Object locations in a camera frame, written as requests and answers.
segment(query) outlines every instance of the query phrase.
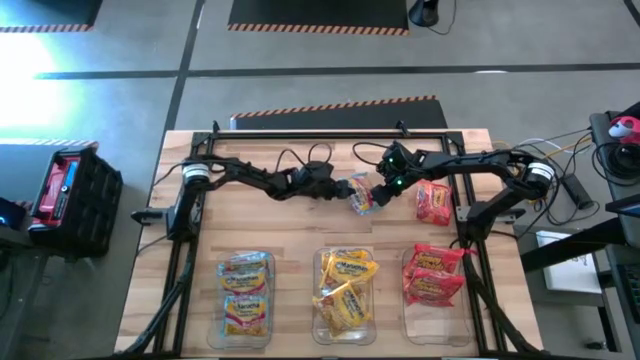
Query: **wooden table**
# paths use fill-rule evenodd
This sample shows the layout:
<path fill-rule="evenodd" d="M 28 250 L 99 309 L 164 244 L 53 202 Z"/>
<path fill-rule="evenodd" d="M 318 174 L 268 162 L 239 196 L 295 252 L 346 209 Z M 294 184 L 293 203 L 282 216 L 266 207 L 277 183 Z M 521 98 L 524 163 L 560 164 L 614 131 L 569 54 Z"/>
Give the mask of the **wooden table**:
<path fill-rule="evenodd" d="M 492 149 L 487 130 L 461 131 L 467 152 Z M 171 165 L 188 155 L 192 134 L 192 131 L 167 133 L 156 177 L 165 174 Z M 381 144 L 390 142 L 379 139 L 372 141 Z M 251 161 L 256 167 L 274 170 L 278 154 L 283 148 L 292 148 L 304 158 L 309 147 L 318 142 L 323 141 L 217 140 L 215 153 L 237 156 L 244 161 Z M 334 178 L 362 171 L 375 173 L 372 166 L 360 162 L 352 154 L 353 140 L 326 142 L 333 149 L 331 163 L 335 166 Z M 412 151 L 417 148 L 442 150 L 439 142 L 434 140 L 403 139 L 402 143 Z M 323 159 L 327 155 L 322 147 L 316 151 L 315 159 Z M 363 146 L 359 148 L 359 154 L 371 161 L 378 161 L 381 151 L 379 148 Z M 285 155 L 280 168 L 298 166 L 292 156 Z M 499 178 L 490 174 L 473 175 L 472 178 L 478 200 L 493 197 L 503 186 Z M 181 176 L 176 171 L 153 189 L 150 206 L 172 205 L 180 183 Z M 464 198 L 462 182 L 458 183 L 461 197 Z M 415 220 L 415 189 L 405 191 L 382 211 L 370 216 L 357 215 L 345 201 L 292 198 L 286 202 L 276 202 L 263 192 L 239 183 L 229 183 L 218 191 L 208 193 L 182 354 L 186 357 L 477 355 L 469 309 L 465 310 L 465 314 L 471 341 L 466 346 L 414 345 L 402 333 L 399 285 L 402 252 L 416 242 L 448 246 L 456 237 L 453 223 L 449 227 L 438 227 Z M 496 228 L 510 231 L 506 226 Z M 161 225 L 146 228 L 140 246 L 164 235 L 164 229 Z M 486 245 L 500 305 L 527 340 L 541 348 L 538 325 L 516 243 L 512 238 L 492 235 Z M 368 346 L 324 346 L 317 344 L 311 336 L 313 254 L 319 248 L 339 246 L 365 247 L 381 266 L 373 280 L 378 334 L 376 341 Z M 206 340 L 216 297 L 216 258 L 221 252 L 236 249 L 269 251 L 276 258 L 274 333 L 270 344 L 259 352 L 225 353 L 209 347 Z M 129 346 L 157 311 L 170 250 L 171 243 L 163 241 L 148 248 L 137 258 L 116 350 Z M 493 339 L 486 310 L 483 319 L 491 345 Z M 173 339 L 174 322 L 175 314 L 169 321 L 167 344 Z"/>

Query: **plastic container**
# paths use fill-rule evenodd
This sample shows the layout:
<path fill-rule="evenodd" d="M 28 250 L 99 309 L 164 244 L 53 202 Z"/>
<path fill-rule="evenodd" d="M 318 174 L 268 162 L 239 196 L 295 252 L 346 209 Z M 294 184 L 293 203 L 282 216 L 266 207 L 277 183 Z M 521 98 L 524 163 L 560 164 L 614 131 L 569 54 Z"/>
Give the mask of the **plastic container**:
<path fill-rule="evenodd" d="M 222 264 L 227 260 L 230 260 L 237 255 L 246 255 L 251 253 L 264 253 L 268 259 L 269 274 L 267 276 L 268 290 L 265 297 L 267 298 L 267 327 L 268 332 L 266 336 L 222 336 L 223 324 L 224 324 L 224 303 L 227 294 L 223 291 L 218 276 L 216 276 L 216 303 L 213 310 L 213 319 L 211 321 L 211 328 L 207 336 L 207 343 L 213 349 L 218 350 L 243 350 L 243 349 L 263 349 L 271 341 L 271 335 L 273 333 L 273 309 L 274 309 L 274 295 L 275 295 L 275 278 L 276 278 L 276 259 L 273 254 L 264 251 L 234 251 L 225 252 L 218 256 L 216 259 L 216 269 L 218 264 Z"/>
<path fill-rule="evenodd" d="M 402 254 L 402 268 L 411 261 L 413 247 Z M 453 307 L 434 307 L 422 304 L 407 305 L 402 291 L 402 271 L 398 283 L 402 296 L 402 329 L 409 341 L 416 345 L 466 346 L 471 341 L 466 306 L 468 306 L 467 284 L 453 295 Z"/>
<path fill-rule="evenodd" d="M 371 253 L 365 249 L 355 248 L 355 247 L 339 247 L 339 248 L 322 248 L 313 256 L 313 296 L 315 297 L 323 297 L 329 293 L 328 290 L 321 290 L 320 283 L 322 281 L 322 254 L 334 251 L 334 250 L 364 250 L 367 253 L 366 260 L 373 260 L 373 256 Z M 347 331 L 346 333 L 340 335 L 338 338 L 332 338 L 329 334 L 329 328 L 327 323 L 322 318 L 318 309 L 313 307 L 313 325 L 311 327 L 311 333 L 313 335 L 313 339 L 321 345 L 331 345 L 331 344 L 355 344 L 355 345 L 369 345 L 376 339 L 376 324 L 375 324 L 375 315 L 373 311 L 373 279 L 369 280 L 368 284 L 365 286 L 366 292 L 366 308 L 367 311 L 371 314 L 371 319 L 364 323 L 362 326 L 357 327 L 351 331 Z"/>

